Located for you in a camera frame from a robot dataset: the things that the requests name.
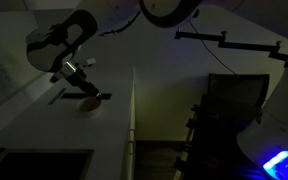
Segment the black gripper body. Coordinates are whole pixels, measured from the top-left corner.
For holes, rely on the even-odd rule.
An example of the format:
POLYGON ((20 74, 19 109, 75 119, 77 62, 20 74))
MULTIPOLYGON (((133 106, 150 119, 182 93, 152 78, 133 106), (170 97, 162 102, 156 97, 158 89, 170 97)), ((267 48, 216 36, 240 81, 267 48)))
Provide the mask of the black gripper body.
POLYGON ((79 87, 86 94, 100 96, 100 91, 91 82, 86 81, 84 71, 70 61, 65 62, 63 67, 51 76, 50 82, 56 83, 61 79, 65 79, 72 86, 79 87))

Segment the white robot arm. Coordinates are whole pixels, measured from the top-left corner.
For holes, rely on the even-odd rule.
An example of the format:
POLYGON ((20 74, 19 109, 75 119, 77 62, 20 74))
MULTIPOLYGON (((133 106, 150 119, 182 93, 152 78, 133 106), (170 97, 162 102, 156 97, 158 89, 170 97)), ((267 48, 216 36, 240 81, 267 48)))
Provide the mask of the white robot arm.
MULTIPOLYGON (((288 0, 79 0, 69 17, 44 33, 27 36, 27 58, 36 69, 57 73, 97 34, 135 18, 137 11, 160 28, 178 27, 200 5, 215 5, 288 39, 288 0)), ((273 180, 288 180, 288 57, 283 75, 258 121, 237 136, 246 157, 273 180)))

